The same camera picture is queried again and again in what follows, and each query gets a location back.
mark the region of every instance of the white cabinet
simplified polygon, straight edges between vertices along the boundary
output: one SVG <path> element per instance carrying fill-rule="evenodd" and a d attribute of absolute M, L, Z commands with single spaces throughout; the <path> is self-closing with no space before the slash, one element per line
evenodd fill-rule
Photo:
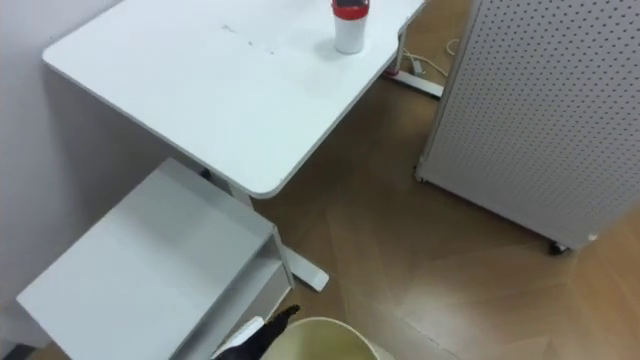
<path fill-rule="evenodd" d="M 18 301 L 73 359 L 207 359 L 291 279 L 273 224 L 167 160 Z"/>

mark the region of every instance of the white wall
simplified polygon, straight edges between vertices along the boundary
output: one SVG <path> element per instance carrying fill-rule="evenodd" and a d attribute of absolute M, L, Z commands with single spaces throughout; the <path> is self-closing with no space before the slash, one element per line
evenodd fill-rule
<path fill-rule="evenodd" d="M 41 61 L 46 46 L 115 3 L 0 0 L 0 304 L 5 308 L 170 152 Z"/>

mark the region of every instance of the floor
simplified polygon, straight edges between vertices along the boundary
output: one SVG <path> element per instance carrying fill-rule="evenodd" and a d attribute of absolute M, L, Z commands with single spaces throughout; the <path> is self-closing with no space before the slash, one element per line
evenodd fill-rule
<path fill-rule="evenodd" d="M 433 0 L 407 48 L 448 68 L 468 9 Z M 437 104 L 377 81 L 283 192 L 256 203 L 332 276 L 286 304 L 398 360 L 640 358 L 640 209 L 584 250 L 547 256 L 542 237 L 413 179 Z M 31 357 L 63 358 L 55 346 Z"/>

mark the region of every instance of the perforated panel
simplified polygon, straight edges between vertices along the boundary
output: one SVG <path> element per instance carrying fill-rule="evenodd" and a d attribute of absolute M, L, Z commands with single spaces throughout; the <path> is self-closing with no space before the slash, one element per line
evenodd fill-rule
<path fill-rule="evenodd" d="M 418 176 L 579 247 L 640 194 L 640 1 L 475 9 Z"/>

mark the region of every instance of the white cup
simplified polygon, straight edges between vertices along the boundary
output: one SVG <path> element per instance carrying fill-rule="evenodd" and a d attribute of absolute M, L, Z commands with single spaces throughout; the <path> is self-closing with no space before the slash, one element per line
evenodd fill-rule
<path fill-rule="evenodd" d="M 336 18 L 336 50 L 344 54 L 355 54 L 364 47 L 365 24 L 369 14 L 369 1 L 364 0 L 353 6 L 339 6 L 333 1 L 333 15 Z"/>
<path fill-rule="evenodd" d="M 345 54 L 355 54 L 364 47 L 364 29 L 367 17 L 357 20 L 336 18 L 336 50 Z"/>

